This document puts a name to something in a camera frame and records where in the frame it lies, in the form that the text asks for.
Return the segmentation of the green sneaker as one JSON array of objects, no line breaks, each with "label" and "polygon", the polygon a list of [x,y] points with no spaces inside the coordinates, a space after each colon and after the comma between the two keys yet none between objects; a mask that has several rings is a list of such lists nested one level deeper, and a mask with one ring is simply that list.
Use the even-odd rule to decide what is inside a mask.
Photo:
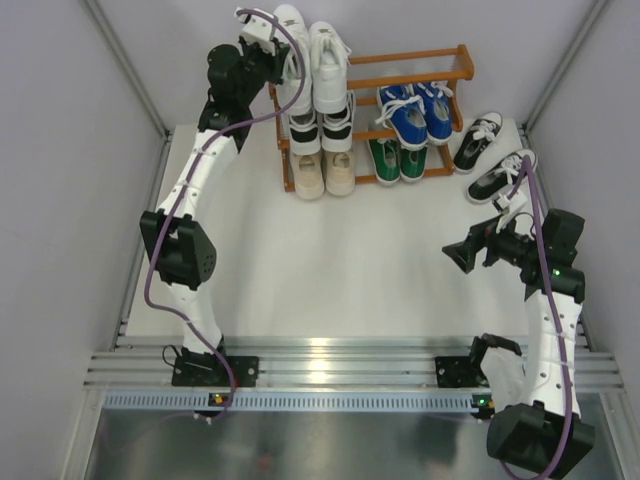
[{"label": "green sneaker", "polygon": [[428,147],[419,150],[400,148],[400,176],[406,183],[419,181],[425,172]]},{"label": "green sneaker", "polygon": [[367,144],[377,181],[384,186],[393,186],[400,179],[399,147],[396,138],[372,138]]}]

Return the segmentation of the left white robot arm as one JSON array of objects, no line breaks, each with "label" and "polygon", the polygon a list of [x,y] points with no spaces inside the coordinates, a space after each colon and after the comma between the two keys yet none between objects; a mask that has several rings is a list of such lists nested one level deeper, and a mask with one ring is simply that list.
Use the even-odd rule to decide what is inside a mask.
[{"label": "left white robot arm", "polygon": [[227,376],[224,337],[212,308],[207,282],[217,252],[200,220],[214,187],[241,151],[255,119],[250,106],[267,83],[279,83],[292,48],[278,40],[268,47],[241,41],[220,45],[208,56],[207,100],[190,156],[167,198],[140,218],[149,259],[147,276],[158,276],[172,305],[166,312],[183,322],[183,344],[174,372],[215,386]]}]

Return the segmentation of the black white-striped sneaker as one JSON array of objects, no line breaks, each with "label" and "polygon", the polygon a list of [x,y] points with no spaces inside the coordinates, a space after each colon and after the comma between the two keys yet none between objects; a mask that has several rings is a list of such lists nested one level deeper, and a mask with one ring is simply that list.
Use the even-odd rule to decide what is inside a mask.
[{"label": "black white-striped sneaker", "polygon": [[347,152],[353,145],[353,127],[355,117],[355,94],[347,91],[345,108],[335,114],[322,115],[321,145],[328,152]]},{"label": "black white-striped sneaker", "polygon": [[292,154],[314,155],[321,150],[318,119],[313,108],[301,115],[289,115],[288,129]]}]

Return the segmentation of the white sneaker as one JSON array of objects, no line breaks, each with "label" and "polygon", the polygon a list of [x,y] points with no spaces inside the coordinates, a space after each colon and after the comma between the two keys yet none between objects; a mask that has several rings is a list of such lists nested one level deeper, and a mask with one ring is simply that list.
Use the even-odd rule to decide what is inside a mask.
[{"label": "white sneaker", "polygon": [[296,102],[288,110],[288,114],[291,116],[306,115],[312,109],[309,32],[301,13],[293,5],[279,5],[273,14],[277,17],[279,24],[295,40],[302,54],[302,59],[298,60],[295,48],[290,47],[290,52],[283,67],[283,83],[276,87],[279,103],[286,105],[295,96],[302,79],[300,65],[303,64],[306,72],[303,90]]},{"label": "white sneaker", "polygon": [[324,21],[311,25],[309,38],[314,107],[321,114],[340,113],[346,108],[351,49],[334,27]]}]

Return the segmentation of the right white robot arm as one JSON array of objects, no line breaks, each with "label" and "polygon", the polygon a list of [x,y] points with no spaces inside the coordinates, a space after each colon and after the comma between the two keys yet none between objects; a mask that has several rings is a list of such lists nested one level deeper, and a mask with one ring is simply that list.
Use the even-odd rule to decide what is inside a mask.
[{"label": "right white robot arm", "polygon": [[443,253],[465,273],[476,256],[484,266],[505,261],[519,268],[525,286],[529,337],[526,348],[485,333],[475,337],[467,372],[491,390],[494,414],[486,442],[490,457],[543,479],[564,478],[594,447],[594,427],[584,423],[576,398],[576,327],[586,278],[574,268],[582,217],[559,209],[545,216],[540,232],[516,231],[517,221],[496,216],[470,227]]}]

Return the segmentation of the beige sneaker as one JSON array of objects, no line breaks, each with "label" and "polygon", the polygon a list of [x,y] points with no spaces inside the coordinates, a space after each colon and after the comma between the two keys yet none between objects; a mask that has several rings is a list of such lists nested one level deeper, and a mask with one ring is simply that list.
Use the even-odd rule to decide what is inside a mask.
[{"label": "beige sneaker", "polygon": [[312,155],[291,154],[290,164],[295,193],[305,201],[320,198],[325,190],[321,167],[322,153]]},{"label": "beige sneaker", "polygon": [[350,195],[355,189],[355,156],[352,150],[325,152],[327,191],[334,196]]}]

